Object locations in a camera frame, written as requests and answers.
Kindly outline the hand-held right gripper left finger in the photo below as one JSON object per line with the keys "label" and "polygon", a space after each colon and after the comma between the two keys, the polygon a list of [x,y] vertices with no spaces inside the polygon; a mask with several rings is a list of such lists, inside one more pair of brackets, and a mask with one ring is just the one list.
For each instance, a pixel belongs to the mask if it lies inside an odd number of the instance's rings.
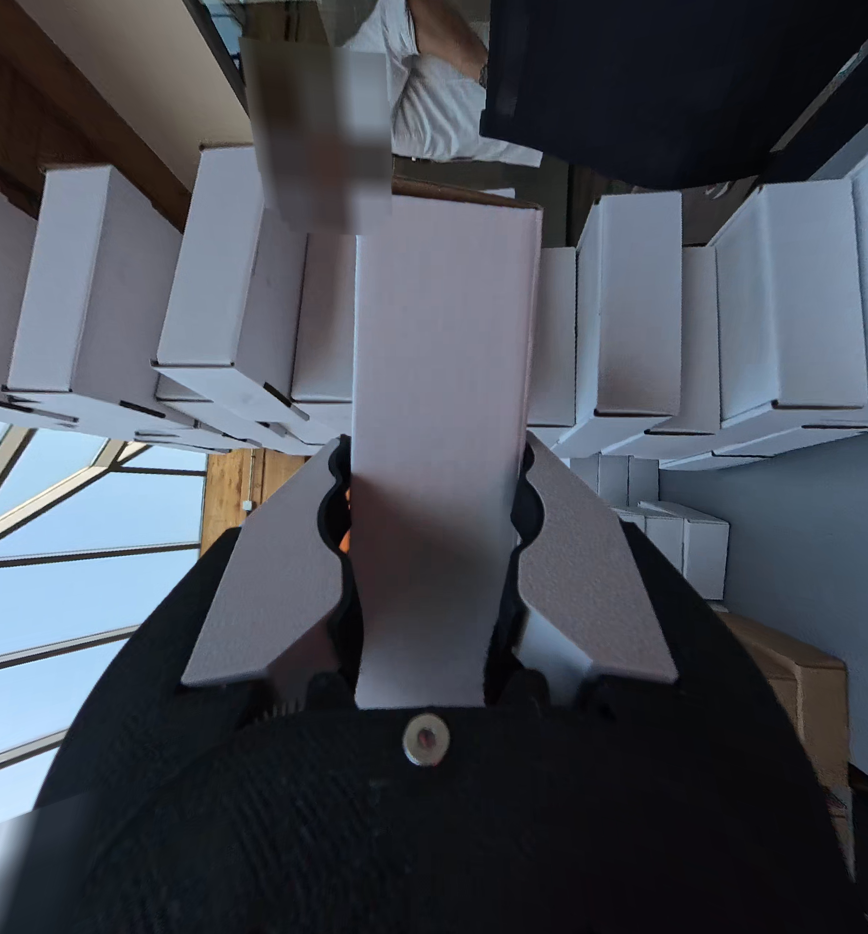
{"label": "hand-held right gripper left finger", "polygon": [[354,695],[363,620],[349,553],[351,438],[325,444],[241,527],[182,675],[185,687],[261,681],[303,707],[311,681]]}

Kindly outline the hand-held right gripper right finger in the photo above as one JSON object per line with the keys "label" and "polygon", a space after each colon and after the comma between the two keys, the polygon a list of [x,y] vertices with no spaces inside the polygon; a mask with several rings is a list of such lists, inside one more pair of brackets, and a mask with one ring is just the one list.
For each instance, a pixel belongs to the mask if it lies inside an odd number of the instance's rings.
{"label": "hand-held right gripper right finger", "polygon": [[677,679],[648,591],[618,515],[532,432],[523,481],[536,495],[539,528],[518,558],[524,607],[512,652],[545,678],[552,703],[614,675]]}

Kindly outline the white cardboard box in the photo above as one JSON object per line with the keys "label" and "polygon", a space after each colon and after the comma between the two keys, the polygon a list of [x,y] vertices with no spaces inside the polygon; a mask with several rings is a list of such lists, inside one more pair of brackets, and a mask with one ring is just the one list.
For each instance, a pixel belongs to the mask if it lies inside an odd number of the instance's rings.
{"label": "white cardboard box", "polygon": [[357,240],[362,709],[478,707],[518,541],[542,210],[395,195]]}

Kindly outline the pile of white boxes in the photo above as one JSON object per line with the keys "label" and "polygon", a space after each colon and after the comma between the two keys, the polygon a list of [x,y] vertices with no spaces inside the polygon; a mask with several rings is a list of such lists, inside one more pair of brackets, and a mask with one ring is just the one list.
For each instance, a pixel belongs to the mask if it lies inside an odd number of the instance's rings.
{"label": "pile of white boxes", "polygon": [[[0,421],[215,454],[315,454],[370,377],[406,403],[383,305],[460,286],[475,224],[539,223],[415,183],[370,237],[295,232],[252,146],[202,153],[184,233],[110,165],[43,195],[36,220],[0,194]],[[539,261],[524,237],[496,285],[536,302],[528,425],[560,457],[709,471],[868,432],[868,157],[761,187],[703,247],[679,193],[605,195]]]}

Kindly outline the wooden beam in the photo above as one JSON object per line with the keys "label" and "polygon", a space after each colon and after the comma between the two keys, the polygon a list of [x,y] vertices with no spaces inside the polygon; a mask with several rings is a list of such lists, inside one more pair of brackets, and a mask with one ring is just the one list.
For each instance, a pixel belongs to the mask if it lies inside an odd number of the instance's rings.
{"label": "wooden beam", "polygon": [[207,457],[199,554],[244,520],[308,461],[268,449],[237,449]]}

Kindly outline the brown cardboard box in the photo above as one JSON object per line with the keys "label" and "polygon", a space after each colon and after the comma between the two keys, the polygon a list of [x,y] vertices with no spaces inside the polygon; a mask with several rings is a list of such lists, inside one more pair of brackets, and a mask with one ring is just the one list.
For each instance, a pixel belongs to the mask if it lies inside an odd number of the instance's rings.
{"label": "brown cardboard box", "polygon": [[852,878],[856,876],[850,723],[845,664],[820,649],[716,603],[714,611],[762,671],[787,712],[827,795],[830,818]]}

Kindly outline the skylight window frame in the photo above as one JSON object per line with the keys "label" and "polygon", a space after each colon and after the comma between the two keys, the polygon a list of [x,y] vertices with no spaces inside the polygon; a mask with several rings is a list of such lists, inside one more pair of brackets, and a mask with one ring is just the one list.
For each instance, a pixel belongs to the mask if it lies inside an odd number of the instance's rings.
{"label": "skylight window frame", "polygon": [[207,456],[0,423],[0,772],[47,769],[199,553]]}

